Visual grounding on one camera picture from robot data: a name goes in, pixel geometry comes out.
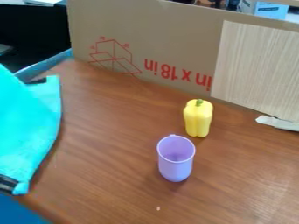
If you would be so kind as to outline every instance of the table surface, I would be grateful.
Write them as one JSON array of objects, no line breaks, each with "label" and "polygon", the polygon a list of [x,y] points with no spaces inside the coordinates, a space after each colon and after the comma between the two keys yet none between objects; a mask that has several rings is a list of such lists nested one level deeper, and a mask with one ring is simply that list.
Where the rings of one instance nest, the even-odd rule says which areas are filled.
[{"label": "table surface", "polygon": [[18,199],[54,223],[298,223],[298,133],[212,101],[210,135],[190,137],[191,176],[171,183],[158,173],[156,143],[186,136],[182,111],[196,95],[74,60],[47,74],[61,77],[63,121]]}]

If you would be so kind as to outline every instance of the cardboard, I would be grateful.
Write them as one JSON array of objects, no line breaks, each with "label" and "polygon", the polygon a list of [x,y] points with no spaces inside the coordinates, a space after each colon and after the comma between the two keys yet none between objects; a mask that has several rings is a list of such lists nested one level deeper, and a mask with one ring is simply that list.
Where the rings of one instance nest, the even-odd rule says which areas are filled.
[{"label": "cardboard", "polygon": [[70,0],[74,57],[210,95],[225,20],[299,32],[299,24],[159,0]]}]

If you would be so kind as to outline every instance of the towel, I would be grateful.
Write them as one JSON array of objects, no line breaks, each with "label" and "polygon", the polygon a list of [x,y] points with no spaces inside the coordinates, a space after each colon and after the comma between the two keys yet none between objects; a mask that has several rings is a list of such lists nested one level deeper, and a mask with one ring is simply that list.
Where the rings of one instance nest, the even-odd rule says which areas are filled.
[{"label": "towel", "polygon": [[30,180],[51,149],[61,117],[59,78],[25,85],[0,65],[0,189],[28,193]]}]

